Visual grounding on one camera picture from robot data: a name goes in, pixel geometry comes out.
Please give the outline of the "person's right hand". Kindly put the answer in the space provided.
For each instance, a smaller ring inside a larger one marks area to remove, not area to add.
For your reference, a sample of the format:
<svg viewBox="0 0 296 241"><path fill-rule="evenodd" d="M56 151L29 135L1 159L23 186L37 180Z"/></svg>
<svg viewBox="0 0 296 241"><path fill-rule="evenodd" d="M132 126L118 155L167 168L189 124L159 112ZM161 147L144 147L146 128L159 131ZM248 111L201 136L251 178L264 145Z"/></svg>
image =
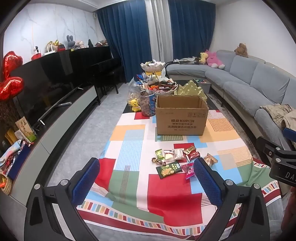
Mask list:
<svg viewBox="0 0 296 241"><path fill-rule="evenodd" d="M287 207L285 209L285 214L281 223L281 230L284 231L287 226L291 223L292 218L295 217L296 213L296 200L295 200L295 187L290 189L291 195L288 200Z"/></svg>

